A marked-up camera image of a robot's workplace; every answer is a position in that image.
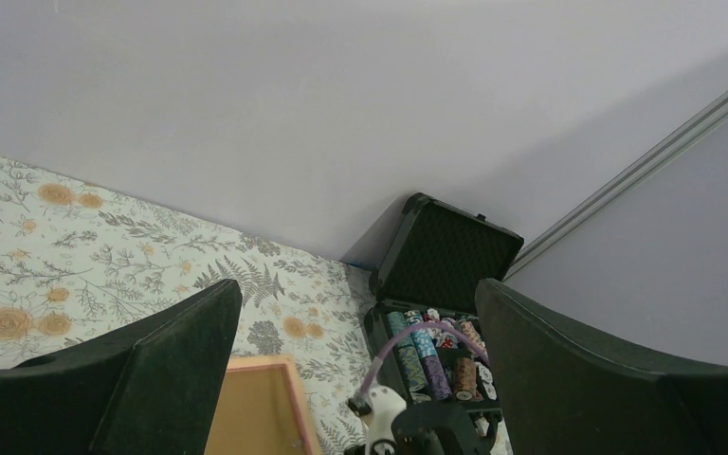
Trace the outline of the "pink wooden picture frame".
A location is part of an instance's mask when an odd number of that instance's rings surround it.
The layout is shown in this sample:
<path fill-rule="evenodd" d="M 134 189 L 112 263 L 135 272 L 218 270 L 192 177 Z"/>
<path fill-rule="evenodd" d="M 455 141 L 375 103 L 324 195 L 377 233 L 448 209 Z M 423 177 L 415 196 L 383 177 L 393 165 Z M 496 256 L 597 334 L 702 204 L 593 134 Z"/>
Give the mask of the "pink wooden picture frame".
<path fill-rule="evenodd" d="M 279 428 L 288 420 L 297 429 L 298 436 L 282 438 L 302 454 L 321 454 L 314 418 L 304 395 L 304 386 L 292 355 L 233 357 L 227 364 L 227 375 L 266 372 L 266 380 L 252 382 L 244 393 L 256 392 L 261 405 L 274 410 L 274 423 Z"/>

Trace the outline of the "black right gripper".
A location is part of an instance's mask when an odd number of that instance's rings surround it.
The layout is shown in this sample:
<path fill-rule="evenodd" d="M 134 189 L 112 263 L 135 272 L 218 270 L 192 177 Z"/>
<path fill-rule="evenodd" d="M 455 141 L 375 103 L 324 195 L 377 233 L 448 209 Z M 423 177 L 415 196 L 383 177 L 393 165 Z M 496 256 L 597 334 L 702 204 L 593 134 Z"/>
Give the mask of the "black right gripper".
<path fill-rule="evenodd" d="M 425 402 L 395 418 L 396 454 L 488 454 L 498 441 L 502 416 L 476 416 L 454 403 Z"/>

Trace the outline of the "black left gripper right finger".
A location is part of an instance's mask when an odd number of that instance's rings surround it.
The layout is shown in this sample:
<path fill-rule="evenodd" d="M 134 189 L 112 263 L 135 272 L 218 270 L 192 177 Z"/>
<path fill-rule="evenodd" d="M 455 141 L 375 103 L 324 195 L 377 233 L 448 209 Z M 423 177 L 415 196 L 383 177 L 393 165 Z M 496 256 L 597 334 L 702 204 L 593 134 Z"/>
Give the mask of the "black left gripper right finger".
<path fill-rule="evenodd" d="M 728 366 L 649 349 L 493 279 L 475 292 L 518 454 L 728 454 Z"/>

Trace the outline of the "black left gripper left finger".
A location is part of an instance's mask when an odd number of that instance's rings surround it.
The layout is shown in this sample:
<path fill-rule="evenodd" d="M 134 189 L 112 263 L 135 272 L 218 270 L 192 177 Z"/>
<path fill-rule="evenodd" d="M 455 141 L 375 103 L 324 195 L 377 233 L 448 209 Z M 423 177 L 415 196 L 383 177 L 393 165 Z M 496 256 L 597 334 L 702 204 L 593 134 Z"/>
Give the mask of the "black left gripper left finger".
<path fill-rule="evenodd" d="M 0 369 L 0 454 L 201 454 L 243 295 L 221 280 L 60 351 Z"/>

